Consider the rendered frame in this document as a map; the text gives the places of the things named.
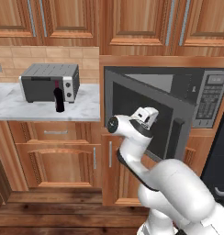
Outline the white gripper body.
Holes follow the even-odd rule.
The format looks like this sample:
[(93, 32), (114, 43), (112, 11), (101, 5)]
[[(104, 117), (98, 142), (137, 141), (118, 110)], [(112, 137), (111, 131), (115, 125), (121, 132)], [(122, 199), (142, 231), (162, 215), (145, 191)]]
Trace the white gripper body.
[(154, 107), (145, 107), (144, 110), (147, 113), (146, 118), (144, 119), (144, 123), (147, 127), (151, 127), (158, 117), (159, 111)]

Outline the dark red wine bottle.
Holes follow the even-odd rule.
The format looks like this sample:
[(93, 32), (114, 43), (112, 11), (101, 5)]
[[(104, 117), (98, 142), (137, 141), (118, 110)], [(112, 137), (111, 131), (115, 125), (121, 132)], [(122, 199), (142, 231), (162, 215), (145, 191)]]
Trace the dark red wine bottle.
[(63, 101), (63, 92), (62, 89), (59, 87), (59, 82), (55, 82), (55, 89), (53, 91), (54, 99), (55, 99), (55, 108), (58, 113), (64, 111), (64, 101)]

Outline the black built-in microwave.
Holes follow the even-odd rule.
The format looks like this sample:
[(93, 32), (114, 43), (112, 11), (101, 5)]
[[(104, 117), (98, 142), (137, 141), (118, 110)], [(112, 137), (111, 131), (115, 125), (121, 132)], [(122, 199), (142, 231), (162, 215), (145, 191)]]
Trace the black built-in microwave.
[(175, 97), (195, 103), (191, 127), (210, 129), (224, 96), (224, 69), (185, 67), (104, 68), (150, 84)]

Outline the wooden wall cupboard door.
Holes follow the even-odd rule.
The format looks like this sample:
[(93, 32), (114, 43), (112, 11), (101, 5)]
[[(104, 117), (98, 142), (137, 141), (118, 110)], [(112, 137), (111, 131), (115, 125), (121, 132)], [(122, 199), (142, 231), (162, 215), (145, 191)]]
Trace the wooden wall cupboard door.
[(224, 47), (224, 0), (191, 0), (183, 46)]
[(27, 0), (0, 0), (0, 38), (34, 38)]
[(165, 46), (172, 0), (113, 0), (115, 46)]
[(96, 0), (42, 0), (46, 39), (92, 39)]

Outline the grey microwave door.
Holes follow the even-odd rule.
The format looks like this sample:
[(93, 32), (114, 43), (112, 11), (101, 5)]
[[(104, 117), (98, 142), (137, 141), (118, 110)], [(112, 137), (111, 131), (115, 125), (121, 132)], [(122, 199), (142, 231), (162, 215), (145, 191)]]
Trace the grey microwave door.
[(180, 160), (184, 159), (195, 103), (108, 69), (104, 71), (104, 102), (105, 125), (112, 116), (131, 116), (139, 107), (154, 107), (159, 111), (151, 128), (153, 139), (145, 151), (156, 162), (167, 159), (166, 152), (174, 119), (183, 119), (183, 154)]

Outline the grey toaster oven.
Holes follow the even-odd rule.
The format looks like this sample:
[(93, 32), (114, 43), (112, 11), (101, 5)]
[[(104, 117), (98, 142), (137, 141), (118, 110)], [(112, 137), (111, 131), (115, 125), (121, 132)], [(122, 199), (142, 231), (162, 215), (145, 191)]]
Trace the grey toaster oven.
[(64, 63), (33, 63), (20, 76), (24, 99), (29, 102), (54, 101), (55, 83), (62, 90), (63, 101), (73, 103), (78, 89), (79, 66)]

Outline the wooden drawer front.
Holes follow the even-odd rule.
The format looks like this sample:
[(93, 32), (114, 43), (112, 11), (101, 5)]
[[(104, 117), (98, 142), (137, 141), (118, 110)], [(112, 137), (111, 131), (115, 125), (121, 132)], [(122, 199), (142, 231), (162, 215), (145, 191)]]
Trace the wooden drawer front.
[[(98, 144), (101, 140), (101, 125), (94, 121), (9, 121), (8, 125), (15, 143), (27, 143), (30, 140), (81, 140)], [(44, 130), (68, 130), (68, 134), (50, 135), (44, 134)]]

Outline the wooden base cupboard door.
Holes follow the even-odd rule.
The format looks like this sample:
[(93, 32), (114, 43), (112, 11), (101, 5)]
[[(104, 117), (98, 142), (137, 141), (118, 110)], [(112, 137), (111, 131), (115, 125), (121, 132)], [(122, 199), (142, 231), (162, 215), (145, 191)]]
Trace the wooden base cupboard door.
[(24, 143), (17, 152), (29, 187), (102, 187), (100, 144)]
[[(109, 142), (112, 141), (112, 167), (108, 166)], [(123, 139), (102, 135), (102, 195), (104, 206), (139, 207), (140, 181), (118, 161), (117, 150)]]

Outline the black oven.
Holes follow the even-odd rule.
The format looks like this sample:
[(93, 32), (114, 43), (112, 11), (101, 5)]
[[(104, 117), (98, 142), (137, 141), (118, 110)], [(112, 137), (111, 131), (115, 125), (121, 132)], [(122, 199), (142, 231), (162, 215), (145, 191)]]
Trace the black oven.
[(215, 193), (216, 186), (224, 186), (224, 112), (200, 179), (215, 200), (224, 206), (224, 196)]

